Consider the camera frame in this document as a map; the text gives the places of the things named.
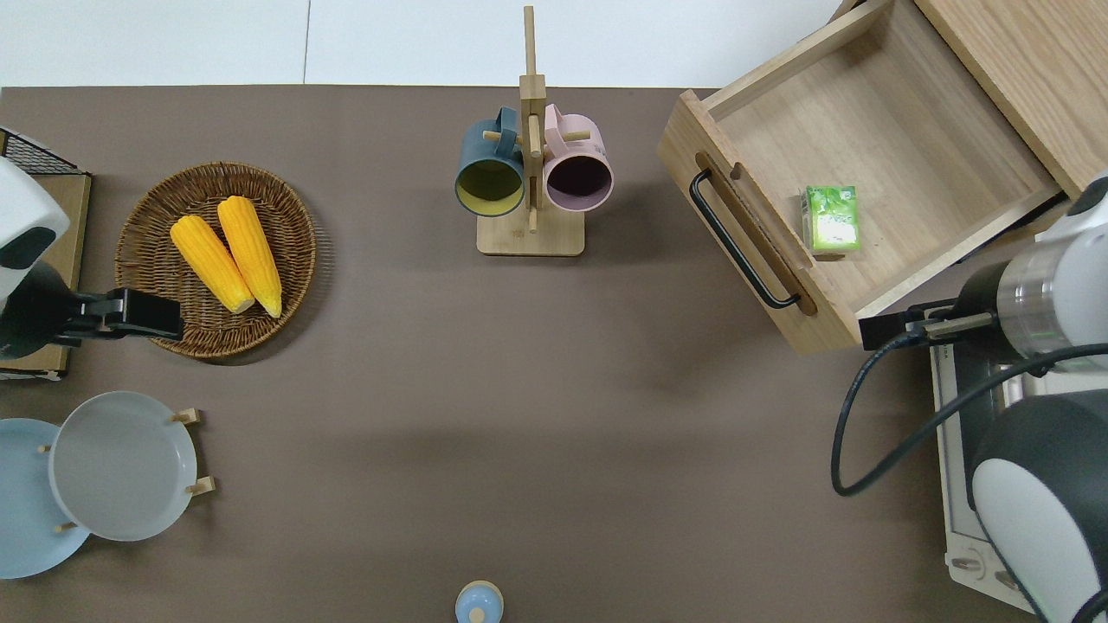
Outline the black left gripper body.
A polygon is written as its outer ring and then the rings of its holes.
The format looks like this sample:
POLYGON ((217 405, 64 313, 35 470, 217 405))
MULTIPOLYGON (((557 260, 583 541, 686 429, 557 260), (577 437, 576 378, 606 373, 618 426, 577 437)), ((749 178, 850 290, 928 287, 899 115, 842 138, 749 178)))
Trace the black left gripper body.
POLYGON ((127 331, 106 323, 107 294, 73 292, 48 264, 32 267, 3 302, 1 358, 13 360, 42 350, 48 344, 76 348, 88 340, 117 340, 127 331))

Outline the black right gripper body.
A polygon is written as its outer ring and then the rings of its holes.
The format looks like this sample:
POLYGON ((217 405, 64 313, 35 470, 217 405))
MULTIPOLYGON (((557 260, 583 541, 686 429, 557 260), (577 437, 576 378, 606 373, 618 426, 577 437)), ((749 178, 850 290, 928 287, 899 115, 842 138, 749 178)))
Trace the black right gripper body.
POLYGON ((1001 292, 1004 264, 994 264, 974 272, 953 299, 940 299, 919 305, 924 312, 924 326, 911 328, 911 346, 965 343, 981 351, 1005 350, 997 297, 1001 292))

